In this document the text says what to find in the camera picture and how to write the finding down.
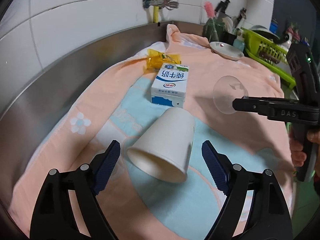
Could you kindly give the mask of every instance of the orange plastic wrapper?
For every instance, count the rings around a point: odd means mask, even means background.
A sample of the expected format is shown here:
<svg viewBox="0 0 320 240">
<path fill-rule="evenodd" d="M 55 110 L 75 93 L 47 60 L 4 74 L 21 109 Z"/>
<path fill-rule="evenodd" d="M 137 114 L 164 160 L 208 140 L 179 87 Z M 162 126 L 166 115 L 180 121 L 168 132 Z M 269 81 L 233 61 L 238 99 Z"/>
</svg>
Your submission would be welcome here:
<svg viewBox="0 0 320 240">
<path fill-rule="evenodd" d="M 145 72 L 159 72 L 163 63 L 181 64 L 180 55 L 169 55 L 154 49 L 148 49 L 148 56 Z"/>
</svg>

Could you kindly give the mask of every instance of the paper cup rim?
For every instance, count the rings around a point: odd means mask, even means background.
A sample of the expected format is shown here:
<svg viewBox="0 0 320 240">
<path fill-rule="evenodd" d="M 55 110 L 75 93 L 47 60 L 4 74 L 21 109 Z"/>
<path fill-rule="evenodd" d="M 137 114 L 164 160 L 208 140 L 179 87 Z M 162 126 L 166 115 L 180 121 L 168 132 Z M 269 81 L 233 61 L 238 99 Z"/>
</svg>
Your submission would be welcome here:
<svg viewBox="0 0 320 240">
<path fill-rule="evenodd" d="M 139 165 L 139 163 L 137 163 L 136 161 L 132 160 L 131 157 L 130 157 L 130 153 L 129 151 L 130 150 L 135 150 L 135 151 L 139 151 L 141 153 L 145 153 L 147 155 L 151 155 L 153 157 L 156 157 L 160 160 L 163 160 L 165 162 L 167 162 L 170 166 L 174 167 L 176 170 L 178 170 L 180 173 L 181 173 L 181 178 L 183 179 L 177 179 L 177 180 L 170 180 L 170 179 L 163 179 L 161 178 L 161 176 L 157 176 L 156 174 L 152 174 L 151 172 L 148 172 L 148 171 L 145 171 L 145 169 L 142 169 Z M 160 180 L 163 180 L 163 181 L 167 181 L 167 182 L 172 182 L 172 183 L 182 183 L 182 182 L 185 182 L 187 180 L 187 170 L 185 170 L 184 168 L 182 168 L 180 165 L 178 165 L 177 163 L 175 163 L 174 161 L 172 161 L 171 159 L 167 158 L 166 156 L 163 156 L 162 154 L 159 154 L 155 151 L 153 152 L 150 152 L 148 150 L 142 150 L 142 149 L 139 149 L 138 147 L 134 147 L 134 146 L 131 146 L 127 149 L 127 156 L 128 158 L 130 159 L 130 161 L 136 166 L 138 167 L 140 170 L 142 170 L 143 172 L 145 172 L 146 174 L 156 178 L 156 179 L 160 179 Z"/>
</svg>

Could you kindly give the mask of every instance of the towel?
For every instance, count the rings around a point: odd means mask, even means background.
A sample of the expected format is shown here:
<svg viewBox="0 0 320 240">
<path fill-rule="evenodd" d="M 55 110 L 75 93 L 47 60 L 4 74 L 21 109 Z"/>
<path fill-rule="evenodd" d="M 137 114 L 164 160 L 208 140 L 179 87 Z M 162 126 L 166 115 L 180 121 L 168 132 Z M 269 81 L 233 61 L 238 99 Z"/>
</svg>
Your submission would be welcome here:
<svg viewBox="0 0 320 240">
<path fill-rule="evenodd" d="M 102 73 L 40 145 L 14 187 L 9 208 L 26 235 L 48 171 L 70 171 L 89 163 L 114 139 L 121 144 L 121 157 L 97 200 L 120 240 L 205 238 L 225 200 L 202 159 L 205 140 L 249 171 L 272 169 L 292 210 L 293 166 L 284 123 L 254 113 L 224 114 L 213 102 L 214 85 L 223 76 L 236 77 L 254 97 L 283 97 L 279 77 L 249 58 L 224 59 L 211 52 L 206 38 L 180 33 L 175 25 L 168 25 L 162 48 L 180 54 L 189 66 L 184 109 L 195 117 L 196 129 L 187 181 L 171 184 L 154 179 L 125 156 L 125 150 L 167 109 L 150 103 L 155 74 L 143 74 L 146 53 L 141 52 Z M 80 231 L 89 235 L 74 192 L 70 198 Z M 235 235 L 244 228 L 251 199 L 249 192 Z"/>
</svg>

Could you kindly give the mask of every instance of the human hand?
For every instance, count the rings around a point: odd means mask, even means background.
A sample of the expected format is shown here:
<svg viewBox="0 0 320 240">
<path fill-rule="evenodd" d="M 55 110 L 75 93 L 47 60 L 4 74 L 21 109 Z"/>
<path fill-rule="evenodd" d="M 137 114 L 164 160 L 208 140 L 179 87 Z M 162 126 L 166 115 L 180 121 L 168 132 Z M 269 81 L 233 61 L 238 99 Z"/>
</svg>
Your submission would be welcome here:
<svg viewBox="0 0 320 240">
<path fill-rule="evenodd" d="M 310 130 L 307 139 L 312 143 L 320 144 L 320 130 Z M 296 167 L 302 167 L 307 159 L 307 155 L 303 152 L 303 145 L 294 139 L 292 127 L 289 132 L 289 145 L 291 150 L 292 163 Z M 316 174 L 320 177 L 320 149 L 318 150 L 318 158 L 315 165 Z"/>
</svg>

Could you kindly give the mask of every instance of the small plate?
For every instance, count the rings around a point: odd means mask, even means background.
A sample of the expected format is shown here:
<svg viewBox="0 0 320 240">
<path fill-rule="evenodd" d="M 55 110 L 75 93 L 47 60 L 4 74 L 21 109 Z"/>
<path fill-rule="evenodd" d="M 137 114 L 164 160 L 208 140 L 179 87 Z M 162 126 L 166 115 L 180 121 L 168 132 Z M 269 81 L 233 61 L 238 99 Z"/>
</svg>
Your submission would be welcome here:
<svg viewBox="0 0 320 240">
<path fill-rule="evenodd" d="M 239 60 L 244 57 L 241 50 L 223 42 L 213 41 L 210 43 L 211 49 L 220 56 L 231 59 Z"/>
<path fill-rule="evenodd" d="M 261 25 L 255 25 L 252 28 L 250 28 L 250 31 L 253 31 L 257 34 L 260 34 L 261 36 L 267 38 L 268 40 L 273 40 L 274 42 L 277 42 L 280 40 L 279 36 L 272 33 L 270 30 L 268 30 L 266 27 L 263 27 Z"/>
</svg>

